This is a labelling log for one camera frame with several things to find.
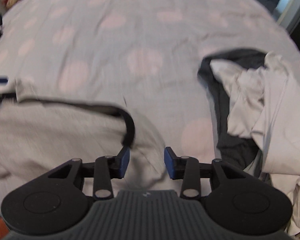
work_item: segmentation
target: brown object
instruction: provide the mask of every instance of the brown object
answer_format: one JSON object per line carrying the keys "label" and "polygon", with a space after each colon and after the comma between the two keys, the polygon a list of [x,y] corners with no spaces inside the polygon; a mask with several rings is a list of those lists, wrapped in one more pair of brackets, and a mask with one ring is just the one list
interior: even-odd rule
{"label": "brown object", "polygon": [[9,233],[9,229],[3,219],[0,217],[0,239],[4,238]]}

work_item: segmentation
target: silver screw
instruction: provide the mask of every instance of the silver screw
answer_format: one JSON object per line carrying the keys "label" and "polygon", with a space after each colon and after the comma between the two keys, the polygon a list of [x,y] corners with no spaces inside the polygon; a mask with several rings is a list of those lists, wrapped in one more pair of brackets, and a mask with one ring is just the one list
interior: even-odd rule
{"label": "silver screw", "polygon": [[107,198],[107,197],[110,197],[111,192],[107,189],[99,189],[94,193],[94,195],[97,198]]}
{"label": "silver screw", "polygon": [[189,188],[183,191],[183,195],[186,197],[196,197],[199,195],[199,191],[193,188]]}

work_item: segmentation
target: gray ribbed surface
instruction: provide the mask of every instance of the gray ribbed surface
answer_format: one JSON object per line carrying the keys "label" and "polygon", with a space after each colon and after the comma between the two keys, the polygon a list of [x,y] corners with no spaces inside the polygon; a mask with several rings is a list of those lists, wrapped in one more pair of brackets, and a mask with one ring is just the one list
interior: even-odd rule
{"label": "gray ribbed surface", "polygon": [[214,223],[197,201],[174,191],[121,191],[117,198],[96,202],[73,228],[52,236],[23,236],[13,240],[289,240],[283,232],[241,236]]}

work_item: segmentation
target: bed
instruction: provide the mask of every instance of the bed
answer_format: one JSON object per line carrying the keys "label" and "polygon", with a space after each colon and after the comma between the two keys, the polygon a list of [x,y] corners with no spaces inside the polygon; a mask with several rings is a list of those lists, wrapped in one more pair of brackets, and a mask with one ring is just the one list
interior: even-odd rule
{"label": "bed", "polygon": [[[211,96],[197,79],[204,56],[238,47],[274,51],[293,63],[300,83],[300,52],[254,0],[22,0],[3,23],[0,75],[9,82],[136,110],[177,155],[200,162],[219,157]],[[46,158],[47,169],[62,161]],[[178,181],[163,176],[162,160],[147,158],[148,188],[178,190]],[[15,166],[31,173],[26,163]],[[26,181],[13,172],[0,177],[0,204]],[[202,192],[210,192],[208,180]]]}

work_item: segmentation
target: floor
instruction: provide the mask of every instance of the floor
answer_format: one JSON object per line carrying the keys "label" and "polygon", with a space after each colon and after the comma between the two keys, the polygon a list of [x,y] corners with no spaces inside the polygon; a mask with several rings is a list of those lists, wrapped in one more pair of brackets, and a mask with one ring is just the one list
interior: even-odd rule
{"label": "floor", "polygon": [[257,0],[259,1],[264,7],[268,9],[268,11],[272,14],[272,17],[277,21],[280,15],[275,11],[279,0]]}

